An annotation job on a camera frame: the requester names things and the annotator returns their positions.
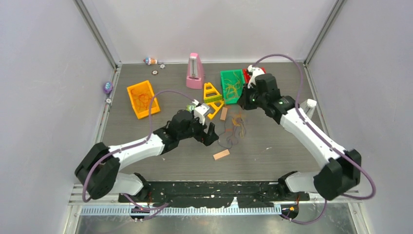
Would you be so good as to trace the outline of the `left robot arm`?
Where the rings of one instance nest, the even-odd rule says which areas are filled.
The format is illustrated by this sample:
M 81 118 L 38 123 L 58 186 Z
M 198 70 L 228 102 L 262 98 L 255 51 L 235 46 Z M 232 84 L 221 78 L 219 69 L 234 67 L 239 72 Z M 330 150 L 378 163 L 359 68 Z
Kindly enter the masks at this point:
M 153 131 L 149 137 L 123 145 L 106 146 L 96 143 L 75 169 L 90 199 L 100 199 L 109 193 L 131 195 L 143 202 L 149 197 L 149 188 L 137 174 L 124 174 L 125 167 L 152 156 L 160 156 L 175 149 L 181 140 L 194 138 L 209 146 L 219 137 L 215 124 L 205 125 L 194 113 L 178 111 L 165 126 Z

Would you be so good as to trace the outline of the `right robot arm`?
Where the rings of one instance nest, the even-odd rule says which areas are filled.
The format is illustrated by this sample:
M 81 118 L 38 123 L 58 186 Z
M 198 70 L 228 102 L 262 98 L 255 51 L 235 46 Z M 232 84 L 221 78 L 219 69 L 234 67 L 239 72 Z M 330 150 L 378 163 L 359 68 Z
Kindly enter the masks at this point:
M 237 104 L 244 110 L 261 108 L 287 132 L 291 133 L 310 152 L 319 172 L 290 172 L 278 182 L 278 194 L 291 200 L 298 192 L 317 193 L 326 200 L 334 200 L 360 183 L 361 155 L 346 150 L 331 140 L 314 125 L 304 110 L 291 96 L 282 96 L 274 76 L 257 76 L 255 83 L 245 84 Z

